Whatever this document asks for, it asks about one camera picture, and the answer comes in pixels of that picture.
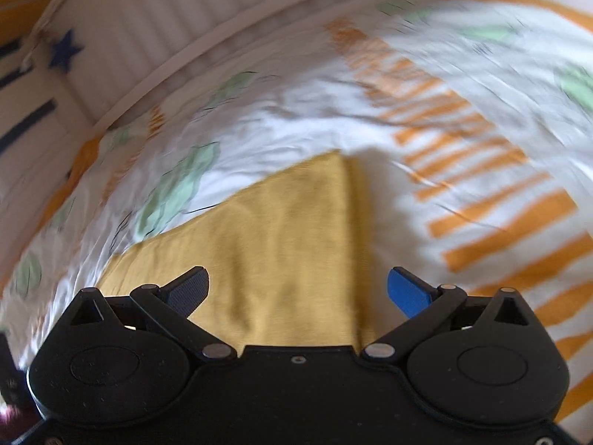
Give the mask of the white slatted bed rail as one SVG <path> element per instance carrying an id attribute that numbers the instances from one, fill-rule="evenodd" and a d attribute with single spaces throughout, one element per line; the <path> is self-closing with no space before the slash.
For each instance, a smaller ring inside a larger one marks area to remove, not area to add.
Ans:
<path id="1" fill-rule="evenodd" d="M 71 34 L 82 47 L 72 69 L 49 68 L 45 77 L 61 113 L 101 132 L 188 82 L 205 58 L 367 1 L 51 0 L 24 58 L 47 67 L 51 41 Z"/>

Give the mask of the yellow knitted garment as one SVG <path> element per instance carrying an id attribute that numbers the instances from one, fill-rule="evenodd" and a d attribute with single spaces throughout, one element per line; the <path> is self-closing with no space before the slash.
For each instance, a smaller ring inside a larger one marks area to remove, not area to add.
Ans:
<path id="1" fill-rule="evenodd" d="M 370 224 L 360 163 L 330 152 L 114 256 L 99 289 L 126 295 L 201 266 L 209 293 L 191 320 L 230 346 L 363 347 L 375 337 Z"/>

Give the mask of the white patterned duvet cover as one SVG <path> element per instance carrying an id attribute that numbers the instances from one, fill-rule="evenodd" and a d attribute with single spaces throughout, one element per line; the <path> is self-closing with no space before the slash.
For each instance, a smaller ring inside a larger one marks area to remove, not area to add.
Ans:
<path id="1" fill-rule="evenodd" d="M 529 0 L 391 0 L 215 66 L 83 150 L 1 300 L 27 367 L 110 260 L 269 176 L 338 152 L 370 197 L 375 337 L 390 268 L 512 287 L 592 433 L 592 21 Z"/>

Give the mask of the blue star decoration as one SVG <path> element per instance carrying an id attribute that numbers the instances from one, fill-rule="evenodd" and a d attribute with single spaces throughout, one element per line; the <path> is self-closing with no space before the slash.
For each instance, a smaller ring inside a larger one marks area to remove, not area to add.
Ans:
<path id="1" fill-rule="evenodd" d="M 85 47 L 75 41 L 74 29 L 68 29 L 66 34 L 51 43 L 51 59 L 49 68 L 59 68 L 65 75 L 72 70 L 72 60 Z"/>

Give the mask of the white shelf unit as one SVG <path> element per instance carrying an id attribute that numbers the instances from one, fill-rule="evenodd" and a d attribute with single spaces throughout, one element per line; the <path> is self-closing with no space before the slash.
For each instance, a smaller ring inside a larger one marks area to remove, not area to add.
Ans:
<path id="1" fill-rule="evenodd" d="M 74 156 L 92 133 L 93 118 L 48 51 L 30 60 L 20 40 L 1 47 L 1 243 L 24 240 Z"/>

